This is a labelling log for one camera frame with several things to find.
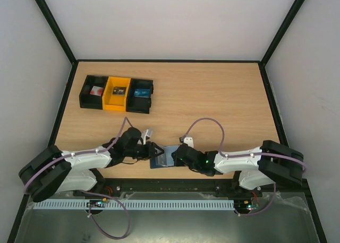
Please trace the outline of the black aluminium frame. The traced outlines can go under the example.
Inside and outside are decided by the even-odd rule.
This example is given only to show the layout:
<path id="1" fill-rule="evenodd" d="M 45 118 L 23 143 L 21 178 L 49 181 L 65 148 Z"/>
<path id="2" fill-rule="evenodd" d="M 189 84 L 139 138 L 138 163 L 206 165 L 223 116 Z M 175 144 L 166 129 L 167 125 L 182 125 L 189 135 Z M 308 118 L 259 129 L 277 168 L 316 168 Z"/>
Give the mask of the black aluminium frame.
<path id="1" fill-rule="evenodd" d="M 286 134 L 283 128 L 283 124 L 282 124 L 282 118 L 281 115 L 279 115 L 279 111 L 278 111 L 278 106 L 277 106 L 277 102 L 274 99 L 274 95 L 273 95 L 273 89 L 271 88 L 271 85 L 269 83 L 269 79 L 268 79 L 268 74 L 266 72 L 265 66 L 268 64 L 271 56 L 273 55 L 274 51 L 276 50 L 276 48 L 278 47 L 279 43 L 281 42 L 282 38 L 284 37 L 286 31 L 288 30 L 289 26 L 291 25 L 292 21 L 294 20 L 295 16 L 297 15 L 298 11 L 300 10 L 300 8 L 302 7 L 303 3 L 305 2 L 305 0 L 294 0 L 292 6 L 290 7 L 285 19 L 283 20 L 282 24 L 280 25 L 278 31 L 276 32 L 273 40 L 271 41 L 267 51 L 265 52 L 265 55 L 263 56 L 263 58 L 261 60 L 182 60 L 182 59 L 171 59 L 171 60 L 166 60 L 166 59 L 76 59 L 75 56 L 73 55 L 73 52 L 69 46 L 69 44 L 67 43 L 64 35 L 62 34 L 62 31 L 60 30 L 55 18 L 53 17 L 52 12 L 50 11 L 48 4 L 46 3 L 45 0 L 35 0 L 36 4 L 38 5 L 41 13 L 43 14 L 43 16 L 45 17 L 47 23 L 49 24 L 52 32 L 54 33 L 56 39 L 58 40 L 59 44 L 61 45 L 62 49 L 64 50 L 67 58 L 69 59 L 72 68 L 69 74 L 69 77 L 67 79 L 67 83 L 66 83 L 66 87 L 65 87 L 65 91 L 63 93 L 63 97 L 61 100 L 61 104 L 59 106 L 58 109 L 58 113 L 54 122 L 54 126 L 53 126 L 53 130 L 51 132 L 50 135 L 50 139 L 48 142 L 48 145 L 54 144 L 56 137 L 57 137 L 57 133 L 58 130 L 60 128 L 60 124 L 61 124 L 61 120 L 64 114 L 64 110 L 66 107 L 66 101 L 69 97 L 70 94 L 70 90 L 71 90 L 71 86 L 75 77 L 75 71 L 77 69 L 77 66 L 79 64 L 79 62 L 161 62 L 161 63 L 193 63 L 193 62 L 202 62 L 202 63 L 258 63 L 259 69 L 260 69 L 260 73 L 261 73 L 261 77 L 262 77 L 262 81 L 266 90 L 266 95 L 267 95 L 267 99 L 269 101 L 269 105 L 270 105 L 270 109 L 271 109 L 271 113 L 273 116 L 273 120 L 275 123 L 275 127 L 278 133 L 278 137 L 279 140 L 282 144 L 287 145 L 288 146 L 288 142 L 287 142 L 287 138 L 286 138 Z M 320 219 L 319 219 L 319 215 L 313 200 L 313 197 L 311 195 L 310 192 L 310 188 L 308 185 L 308 181 L 306 179 L 304 179 L 303 183 L 306 185 L 306 187 L 308 187 L 308 191 L 309 191 L 309 195 L 307 195 L 307 204 L 309 206 L 309 208 L 311 208 L 311 215 L 312 215 L 312 219 L 314 222 L 314 225 L 316 227 L 316 233 L 318 235 L 318 238 L 320 240 L 320 242 L 327 242 L 324 230 L 322 228 Z M 17 236 L 18 236 L 18 231 L 19 231 L 19 226 L 22 222 L 22 218 L 24 215 L 24 204 L 26 206 L 27 202 L 28 202 L 28 195 L 24 195 L 21 201 L 21 204 L 19 206 L 17 215 L 15 217 L 10 235 L 8 237 L 7 242 L 15 242 Z"/>

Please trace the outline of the white red card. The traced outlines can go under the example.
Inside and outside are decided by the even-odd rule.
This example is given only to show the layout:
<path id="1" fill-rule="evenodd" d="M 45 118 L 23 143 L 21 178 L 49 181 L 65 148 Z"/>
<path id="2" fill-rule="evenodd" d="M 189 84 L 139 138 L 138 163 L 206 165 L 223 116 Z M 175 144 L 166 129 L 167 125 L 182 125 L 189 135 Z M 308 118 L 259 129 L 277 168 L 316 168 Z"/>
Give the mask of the white red card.
<path id="1" fill-rule="evenodd" d="M 102 93 L 103 93 L 103 88 L 100 86 L 93 86 L 90 91 L 91 95 L 99 96 L 99 97 L 102 95 Z"/>

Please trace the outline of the black bin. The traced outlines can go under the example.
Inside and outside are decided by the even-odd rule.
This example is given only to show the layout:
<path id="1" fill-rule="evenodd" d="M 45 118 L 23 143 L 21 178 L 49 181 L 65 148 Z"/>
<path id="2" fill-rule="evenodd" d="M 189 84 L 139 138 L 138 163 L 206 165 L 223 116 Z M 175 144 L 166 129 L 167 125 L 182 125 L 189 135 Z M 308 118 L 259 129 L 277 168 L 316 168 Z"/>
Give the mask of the black bin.
<path id="1" fill-rule="evenodd" d="M 140 98 L 134 96 L 135 89 L 149 89 L 148 98 Z M 151 108 L 151 95 L 154 92 L 153 80 L 147 79 L 131 79 L 129 92 L 126 100 L 126 112 L 136 112 L 149 114 Z"/>
<path id="2" fill-rule="evenodd" d="M 87 75 L 79 94 L 81 108 L 103 109 L 103 93 L 105 91 L 108 76 Z"/>

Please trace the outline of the blue card holder wallet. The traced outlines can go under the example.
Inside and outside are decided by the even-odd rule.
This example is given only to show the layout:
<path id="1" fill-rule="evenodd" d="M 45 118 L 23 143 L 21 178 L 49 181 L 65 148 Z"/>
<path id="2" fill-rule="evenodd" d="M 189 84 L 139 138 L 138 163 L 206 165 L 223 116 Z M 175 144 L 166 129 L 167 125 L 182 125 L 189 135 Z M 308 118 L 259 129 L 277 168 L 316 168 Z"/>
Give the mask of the blue card holder wallet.
<path id="1" fill-rule="evenodd" d="M 180 146 L 179 145 L 168 145 L 168 146 L 162 146 L 162 147 L 164 148 L 165 153 L 163 155 L 160 155 L 156 158 L 151 158 L 149 160 L 150 169 L 175 167 L 171 154 L 174 151 L 176 151 Z"/>

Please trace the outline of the left black bin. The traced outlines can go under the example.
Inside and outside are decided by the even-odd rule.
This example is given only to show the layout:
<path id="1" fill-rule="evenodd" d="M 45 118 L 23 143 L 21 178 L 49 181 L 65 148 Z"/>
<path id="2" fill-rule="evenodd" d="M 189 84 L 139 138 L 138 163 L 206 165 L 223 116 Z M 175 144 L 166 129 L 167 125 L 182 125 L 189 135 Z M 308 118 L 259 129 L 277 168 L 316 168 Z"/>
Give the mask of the left black bin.
<path id="1" fill-rule="evenodd" d="M 103 93 L 105 91 L 108 76 L 87 75 L 79 94 L 81 108 L 103 109 Z"/>

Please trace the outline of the black VIP credit card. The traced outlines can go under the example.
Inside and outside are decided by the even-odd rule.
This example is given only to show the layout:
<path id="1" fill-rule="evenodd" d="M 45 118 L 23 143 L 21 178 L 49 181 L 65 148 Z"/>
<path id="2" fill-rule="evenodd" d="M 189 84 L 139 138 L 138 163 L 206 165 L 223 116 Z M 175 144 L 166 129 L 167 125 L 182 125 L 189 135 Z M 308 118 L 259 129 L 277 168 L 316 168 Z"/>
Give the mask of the black VIP credit card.
<path id="1" fill-rule="evenodd" d="M 124 96 L 126 93 L 126 87 L 125 86 L 115 86 L 113 87 L 113 95 L 117 96 Z"/>

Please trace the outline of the blue white credit card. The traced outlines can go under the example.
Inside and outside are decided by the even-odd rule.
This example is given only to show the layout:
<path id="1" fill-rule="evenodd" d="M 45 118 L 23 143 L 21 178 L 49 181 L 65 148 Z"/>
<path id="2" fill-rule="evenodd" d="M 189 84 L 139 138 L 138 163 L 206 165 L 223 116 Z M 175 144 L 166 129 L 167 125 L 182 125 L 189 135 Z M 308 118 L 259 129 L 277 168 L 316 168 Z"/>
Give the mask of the blue white credit card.
<path id="1" fill-rule="evenodd" d="M 140 98 L 148 98 L 150 95 L 149 89 L 135 89 L 134 96 Z"/>

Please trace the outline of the yellow middle bin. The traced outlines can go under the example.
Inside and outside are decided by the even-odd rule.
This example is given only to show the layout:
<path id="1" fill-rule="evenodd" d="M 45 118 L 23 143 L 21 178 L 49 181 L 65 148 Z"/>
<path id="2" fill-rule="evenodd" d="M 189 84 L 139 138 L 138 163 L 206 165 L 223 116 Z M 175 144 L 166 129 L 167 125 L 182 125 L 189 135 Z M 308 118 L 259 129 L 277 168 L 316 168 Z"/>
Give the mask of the yellow middle bin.
<path id="1" fill-rule="evenodd" d="M 103 110 L 126 111 L 126 100 L 128 97 L 131 78 L 109 76 L 108 82 L 103 93 Z M 126 93 L 124 96 L 113 95 L 113 87 L 125 86 Z"/>

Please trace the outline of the grey metal sheet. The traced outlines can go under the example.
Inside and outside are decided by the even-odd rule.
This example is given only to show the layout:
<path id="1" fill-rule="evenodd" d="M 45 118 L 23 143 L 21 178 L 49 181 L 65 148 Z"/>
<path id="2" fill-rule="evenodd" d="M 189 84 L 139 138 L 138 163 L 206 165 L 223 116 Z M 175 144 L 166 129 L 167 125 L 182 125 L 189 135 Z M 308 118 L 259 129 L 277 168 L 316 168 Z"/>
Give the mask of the grey metal sheet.
<path id="1" fill-rule="evenodd" d="M 135 193 L 126 199 L 226 200 Z M 238 213 L 207 210 L 35 210 L 24 212 L 16 242 L 318 242 L 301 197 L 264 193 Z"/>

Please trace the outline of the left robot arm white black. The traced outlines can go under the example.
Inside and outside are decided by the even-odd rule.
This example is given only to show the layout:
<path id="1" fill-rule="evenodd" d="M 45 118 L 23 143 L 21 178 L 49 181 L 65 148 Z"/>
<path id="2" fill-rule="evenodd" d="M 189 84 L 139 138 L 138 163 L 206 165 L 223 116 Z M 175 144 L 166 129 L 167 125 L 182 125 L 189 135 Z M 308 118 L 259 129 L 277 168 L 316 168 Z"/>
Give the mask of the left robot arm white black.
<path id="1" fill-rule="evenodd" d="M 150 142 L 149 133 L 130 127 L 108 143 L 76 152 L 49 146 L 19 171 L 24 191 L 34 202 L 60 192 L 89 191 L 102 180 L 99 168 L 116 166 L 126 157 L 147 160 L 163 155 L 164 147 Z"/>

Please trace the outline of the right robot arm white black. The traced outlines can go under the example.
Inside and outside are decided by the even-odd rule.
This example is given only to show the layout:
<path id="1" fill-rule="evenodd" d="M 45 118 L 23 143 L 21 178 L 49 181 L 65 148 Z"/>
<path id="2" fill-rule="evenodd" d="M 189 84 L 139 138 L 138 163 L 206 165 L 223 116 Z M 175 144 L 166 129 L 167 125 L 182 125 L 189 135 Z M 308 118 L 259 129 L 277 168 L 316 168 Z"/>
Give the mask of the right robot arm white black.
<path id="1" fill-rule="evenodd" d="M 230 153 L 203 153 L 182 144 L 172 153 L 172 158 L 190 170 L 211 177 L 239 171 L 238 179 L 232 182 L 232 191 L 237 196 L 270 184 L 299 187 L 306 170 L 302 153 L 270 140 L 254 149 Z"/>

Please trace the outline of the right black bin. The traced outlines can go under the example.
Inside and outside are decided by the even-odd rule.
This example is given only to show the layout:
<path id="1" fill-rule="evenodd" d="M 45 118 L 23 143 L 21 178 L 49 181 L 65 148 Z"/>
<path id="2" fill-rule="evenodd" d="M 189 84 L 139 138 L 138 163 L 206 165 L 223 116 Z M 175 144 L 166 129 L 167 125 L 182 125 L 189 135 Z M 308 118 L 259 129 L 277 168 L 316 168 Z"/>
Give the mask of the right black bin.
<path id="1" fill-rule="evenodd" d="M 135 89 L 149 89 L 148 98 L 140 98 L 134 96 Z M 151 108 L 151 95 L 154 92 L 153 80 L 147 79 L 131 79 L 129 92 L 126 100 L 126 112 L 136 112 L 149 114 Z"/>

